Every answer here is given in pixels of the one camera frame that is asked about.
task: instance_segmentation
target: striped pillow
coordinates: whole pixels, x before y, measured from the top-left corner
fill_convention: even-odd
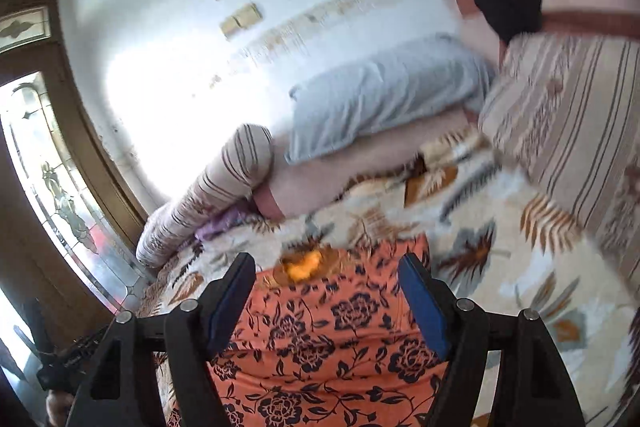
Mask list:
[[[167,203],[148,219],[136,257],[158,268],[211,215],[251,195],[267,177],[273,161],[271,134],[259,125],[243,125],[178,200]]]
[[[597,238],[640,289],[640,42],[523,35],[511,41],[479,126]]]

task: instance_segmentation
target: orange floral fabric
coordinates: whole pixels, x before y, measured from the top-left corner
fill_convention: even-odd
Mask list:
[[[356,263],[339,275],[256,285],[230,346],[210,367],[231,423],[420,425],[446,364],[424,344],[400,290],[398,261],[409,251],[428,265],[420,235],[342,251]]]

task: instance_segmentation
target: bed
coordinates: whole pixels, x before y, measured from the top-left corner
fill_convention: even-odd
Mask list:
[[[252,295],[210,369],[234,425],[419,425],[446,364],[420,344],[399,291],[395,266],[405,251],[486,311],[537,309],[588,425],[623,412],[640,371],[638,302],[597,245],[477,131],[421,150],[419,176],[368,180],[317,212],[256,220],[189,245],[162,268],[141,315],[197,298],[240,251],[256,260]],[[280,256],[310,248],[330,259],[322,277],[290,285]],[[498,363],[491,353],[474,425],[488,421]],[[161,357],[157,376],[168,424],[177,426]]]

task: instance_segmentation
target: wooden door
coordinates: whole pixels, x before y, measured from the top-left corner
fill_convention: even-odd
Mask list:
[[[39,49],[0,54],[0,85],[35,71],[46,80],[60,67],[55,62],[54,54]],[[38,220],[0,131],[0,287],[21,314],[25,302],[38,298],[53,342],[65,347],[113,315],[63,259]]]

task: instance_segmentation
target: stained glass window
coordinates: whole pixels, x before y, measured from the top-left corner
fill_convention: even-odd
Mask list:
[[[0,87],[0,120],[22,187],[65,261],[112,312],[135,311],[152,275],[111,228],[82,179],[41,73]]]
[[[44,6],[0,18],[0,53],[50,36],[49,10]]]

